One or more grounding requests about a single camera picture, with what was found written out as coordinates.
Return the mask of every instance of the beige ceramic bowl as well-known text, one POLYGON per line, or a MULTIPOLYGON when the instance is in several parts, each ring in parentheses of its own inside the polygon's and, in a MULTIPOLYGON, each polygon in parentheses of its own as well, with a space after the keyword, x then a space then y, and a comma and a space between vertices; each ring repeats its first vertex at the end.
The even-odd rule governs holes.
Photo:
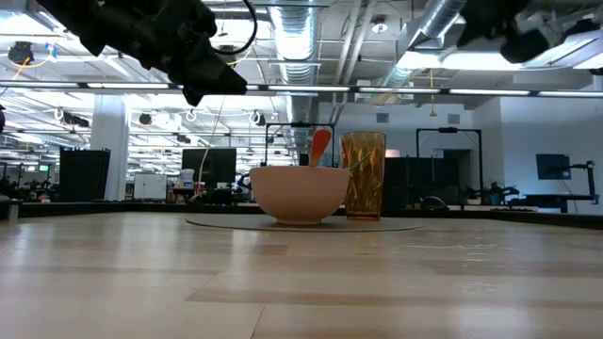
POLYGON ((318 224, 332 215, 348 191, 350 172, 308 166, 252 169, 253 196, 266 214, 285 224, 318 224))

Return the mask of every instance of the computer monitor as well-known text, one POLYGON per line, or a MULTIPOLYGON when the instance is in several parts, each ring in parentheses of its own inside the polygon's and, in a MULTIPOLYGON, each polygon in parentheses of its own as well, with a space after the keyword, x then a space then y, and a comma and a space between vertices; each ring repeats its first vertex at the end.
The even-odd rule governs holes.
POLYGON ((536 154, 538 180, 570 180, 569 156, 565 154, 536 154))
MULTIPOLYGON (((193 180, 199 181, 199 167, 206 149, 186 149, 182 151, 182 169, 194 170, 193 180)), ((236 177, 236 148, 212 148, 205 159, 202 181, 209 188, 218 183, 233 183, 236 177)))

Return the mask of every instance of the textured glass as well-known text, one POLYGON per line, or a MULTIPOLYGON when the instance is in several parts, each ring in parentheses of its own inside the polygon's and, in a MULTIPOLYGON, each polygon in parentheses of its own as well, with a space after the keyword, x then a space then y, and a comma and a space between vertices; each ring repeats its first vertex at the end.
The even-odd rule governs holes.
POLYGON ((340 141, 344 169, 362 161, 351 174, 346 196, 346 214, 351 219, 379 220, 385 165, 385 135, 376 132, 354 132, 341 136, 340 141))

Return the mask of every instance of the orange spoon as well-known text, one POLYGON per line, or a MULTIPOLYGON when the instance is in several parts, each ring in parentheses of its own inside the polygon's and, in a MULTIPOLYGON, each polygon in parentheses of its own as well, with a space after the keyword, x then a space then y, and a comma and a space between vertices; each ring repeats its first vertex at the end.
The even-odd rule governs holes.
POLYGON ((312 137, 312 150, 310 151, 310 167, 318 166, 318 161, 324 154, 324 150, 331 142, 331 131, 328 129, 319 129, 314 132, 312 137))

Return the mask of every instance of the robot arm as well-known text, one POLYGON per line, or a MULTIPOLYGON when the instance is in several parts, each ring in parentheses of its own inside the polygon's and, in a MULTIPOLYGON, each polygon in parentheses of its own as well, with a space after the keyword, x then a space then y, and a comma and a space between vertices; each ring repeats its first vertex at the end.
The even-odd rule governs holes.
POLYGON ((204 94, 244 94, 247 82, 214 52, 214 13, 199 0, 36 0, 95 56, 106 46, 184 85, 190 105, 204 94))

